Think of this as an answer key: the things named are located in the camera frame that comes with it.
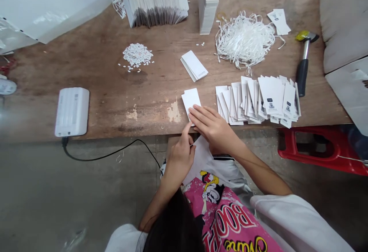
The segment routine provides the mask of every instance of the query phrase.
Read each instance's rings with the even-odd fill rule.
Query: red object
[[[4,76],[8,76],[10,69],[12,69],[16,65],[16,60],[13,57],[5,57],[3,56],[4,61],[6,61],[5,65],[0,65],[0,72],[3,72]]]
[[[347,136],[340,131],[339,126],[300,127],[291,129],[279,129],[285,135],[285,150],[278,150],[282,158],[298,162],[326,167],[348,173],[368,176],[368,168],[360,161],[343,157],[359,159],[356,152],[350,147]],[[326,144],[326,152],[321,157],[305,155],[298,152],[296,144],[297,132],[322,135],[329,142]]]

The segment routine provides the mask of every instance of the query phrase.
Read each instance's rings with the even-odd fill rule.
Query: wooden table
[[[79,139],[175,134],[187,123],[181,95],[197,87],[202,105],[217,108],[216,85],[239,82],[245,71],[228,61],[218,63],[214,38],[199,35],[198,0],[189,0],[189,17],[173,26],[130,29],[128,20],[109,6],[98,17],[58,37],[47,45],[37,44],[16,53],[18,66],[10,79],[18,84],[15,94],[5,98],[1,108],[1,140],[15,142],[56,140],[54,124],[59,90],[84,87],[90,91],[88,131]],[[302,44],[294,40],[303,29],[320,33],[319,0],[220,0],[218,12],[228,17],[240,10],[262,15],[284,8],[292,32],[280,39],[253,67],[253,79],[260,75],[283,75],[295,80]],[[205,46],[196,46],[205,42]],[[122,52],[130,43],[141,43],[153,51],[154,64],[128,73]],[[180,57],[193,50],[209,74],[196,83],[190,79]],[[345,110],[326,82],[323,73],[324,44],[313,43],[309,52],[306,96],[301,98],[302,117],[293,126],[350,123]],[[270,122],[237,129],[275,127]]]

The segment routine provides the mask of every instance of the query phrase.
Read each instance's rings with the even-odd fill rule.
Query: white sleeve
[[[105,252],[143,251],[146,238],[147,233],[138,231],[132,224],[122,225],[112,233]]]
[[[259,218],[295,251],[354,252],[348,243],[299,196],[253,196]]]

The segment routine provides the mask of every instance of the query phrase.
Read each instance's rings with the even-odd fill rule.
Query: hand
[[[194,105],[189,108],[189,117],[194,123],[194,130],[203,135],[208,143],[225,154],[245,146],[228,123],[214,109]]]
[[[193,144],[193,138],[188,134],[191,126],[192,122],[189,122],[183,129],[179,142],[172,146],[161,180],[164,185],[175,191],[189,173],[194,161],[196,146],[190,147]]]

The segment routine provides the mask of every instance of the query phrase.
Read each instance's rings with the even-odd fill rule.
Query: concrete floor
[[[237,134],[356,251],[368,251],[368,178],[281,159],[276,130]],[[141,139],[161,164],[167,136]],[[68,150],[76,157],[93,158],[132,140],[70,141]],[[94,162],[68,158],[59,142],[2,145],[0,151],[1,251],[68,251],[65,242],[82,230],[85,236],[69,251],[104,251],[118,226],[139,223],[159,185],[159,169],[138,142]]]

